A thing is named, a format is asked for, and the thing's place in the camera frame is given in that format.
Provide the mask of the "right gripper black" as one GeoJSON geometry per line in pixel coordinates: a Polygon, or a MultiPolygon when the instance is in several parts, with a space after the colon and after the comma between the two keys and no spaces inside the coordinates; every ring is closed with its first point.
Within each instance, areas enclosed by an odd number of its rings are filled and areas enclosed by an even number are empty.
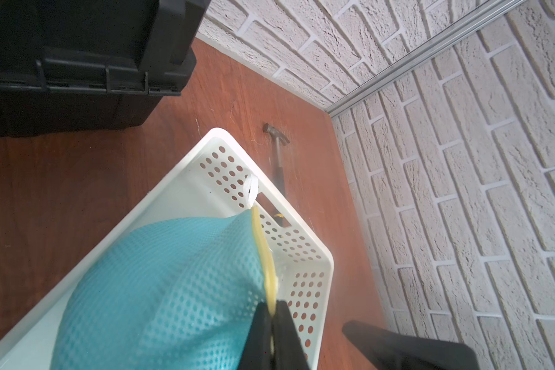
{"type": "Polygon", "coordinates": [[[468,345],[396,334],[359,321],[344,324],[345,337],[377,369],[478,369],[468,345]]]}

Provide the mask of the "teal mesh laundry bag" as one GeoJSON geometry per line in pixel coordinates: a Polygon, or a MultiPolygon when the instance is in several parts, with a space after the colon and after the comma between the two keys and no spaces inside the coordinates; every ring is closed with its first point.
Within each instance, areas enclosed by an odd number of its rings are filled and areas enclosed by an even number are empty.
{"type": "Polygon", "coordinates": [[[74,289],[51,368],[237,368],[269,255],[257,208],[131,231],[74,289]]]}

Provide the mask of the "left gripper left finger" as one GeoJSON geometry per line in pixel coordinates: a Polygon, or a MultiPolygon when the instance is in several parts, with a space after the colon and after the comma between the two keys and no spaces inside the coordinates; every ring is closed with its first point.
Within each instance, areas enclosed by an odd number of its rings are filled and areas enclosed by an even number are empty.
{"type": "Polygon", "coordinates": [[[257,305],[237,370],[272,369],[272,317],[266,303],[257,305]]]}

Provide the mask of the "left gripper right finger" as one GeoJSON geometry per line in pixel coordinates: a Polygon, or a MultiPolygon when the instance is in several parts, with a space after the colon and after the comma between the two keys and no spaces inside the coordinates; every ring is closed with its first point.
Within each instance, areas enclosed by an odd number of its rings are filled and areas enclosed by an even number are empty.
{"type": "Polygon", "coordinates": [[[273,369],[310,369],[286,301],[277,301],[276,312],[272,319],[272,334],[274,339],[273,369]]]}

